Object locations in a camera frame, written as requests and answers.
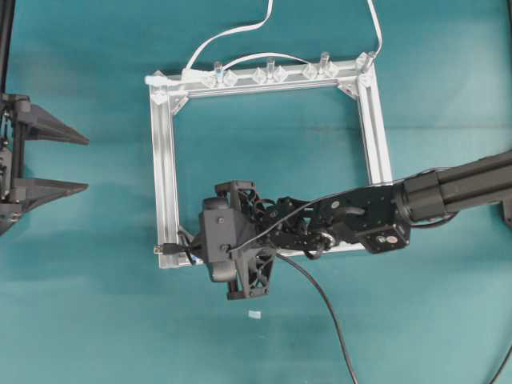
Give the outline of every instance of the metal bracket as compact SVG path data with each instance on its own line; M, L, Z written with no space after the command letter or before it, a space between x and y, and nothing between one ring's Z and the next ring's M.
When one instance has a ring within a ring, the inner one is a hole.
M332 62L322 54L317 63L275 66L268 61L263 68L214 71L189 71L165 76L156 72L146 77L150 88L151 131L153 137L154 184L157 209L158 245L178 243L180 231L178 184L174 154L173 117L193 98L253 94L279 90L304 90L336 86L358 104L362 140L370 183L391 182L391 164L378 94L374 64L366 68L369 56L362 53L354 60ZM160 268L189 265L184 254L164 254L157 246ZM330 252L360 250L360 244L341 244ZM285 255L299 252L281 250Z

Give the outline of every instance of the black cable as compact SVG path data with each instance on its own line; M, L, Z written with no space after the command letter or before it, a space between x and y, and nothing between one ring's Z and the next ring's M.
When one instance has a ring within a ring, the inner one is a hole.
M352 367L352 361L350 360L350 356L349 356L349 351L348 349L346 348L346 344L345 344L345 339L343 337L343 332L342 332L342 325L340 324L340 321L338 320L338 316L336 315L336 313L334 312L334 308L332 307L332 305L330 304L330 301L329 299L327 298L327 295L326 293L324 292L324 290L320 287L320 285L316 282L316 280L313 278L313 276L311 276L307 270L305 270L304 268L302 268L299 264L297 264L296 262L294 262L293 260L281 255L281 254L276 254L276 257L277 258L280 258L281 260L283 260L284 262L287 262L288 264L290 264L293 268L295 268L296 270L298 270L301 274L303 274L309 281L311 284L313 284L313 286L317 289L317 291L320 293L320 295L322 296L323 298L323 301L326 303L327 305L327 308L329 309L329 312L330 312L330 316L333 318L333 321L334 321L334 326L336 327L336 332L338 333L338 340L339 340L339 344L342 348L342 353L343 353L343 358L345 359L345 364L346 364L346 368L348 369L349 371L349 374L350 374L350 378L352 378L352 383L353 384L358 384L358 378L356 377L355 375L355 371L354 371L354 368Z
M417 224L412 225L410 227L416 230L429 230L430 228L437 228L439 226L444 226L448 222L451 222L457 215L458 212L456 214L450 214L449 216L446 216L445 218L442 218L441 220L438 220L436 222L429 222L427 224Z
M505 368L505 365L509 361L511 355L512 355L512 346L510 346L509 351L506 353L506 356L502 361L502 364L499 366L498 370L494 374L493 378L490 380L489 384L495 384L497 382L499 375L502 373L503 368Z
M189 259L189 263L192 265L192 266L195 266L196 264L196 260L192 257L192 254L190 253L190 240L189 238L186 236L186 234L184 234L183 232L178 232L178 236L182 239L182 242L184 242L185 244L185 255L186 255L186 258Z

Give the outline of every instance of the black robotic arm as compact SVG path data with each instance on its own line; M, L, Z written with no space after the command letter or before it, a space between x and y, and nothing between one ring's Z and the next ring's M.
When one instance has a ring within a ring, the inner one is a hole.
M279 249L319 258L341 242L376 254L409 245L410 231L447 223L460 210L512 198L512 152L463 166L332 194L312 202L261 199L253 182L215 187L204 200L201 231L162 252L186 252L208 266L213 282L227 282L228 299L268 294Z

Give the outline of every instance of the clear plastic peg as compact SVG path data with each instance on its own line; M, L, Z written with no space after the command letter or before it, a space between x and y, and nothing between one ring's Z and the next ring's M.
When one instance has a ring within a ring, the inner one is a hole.
M266 60L266 76L269 80L274 78L275 72L275 58L268 58Z
M322 52L322 55L320 55L320 68L318 70L320 74L325 74L327 72L329 57L329 52Z
M222 77L224 75L224 71L222 70L222 63L221 62L215 62L214 63L214 73L215 78L217 79L217 84L222 84Z

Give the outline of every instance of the small white object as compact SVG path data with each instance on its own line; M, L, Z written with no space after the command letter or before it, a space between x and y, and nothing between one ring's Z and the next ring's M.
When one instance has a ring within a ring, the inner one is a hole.
M254 318L256 320L262 319L262 312L259 310L249 310L249 313L247 314L250 318Z

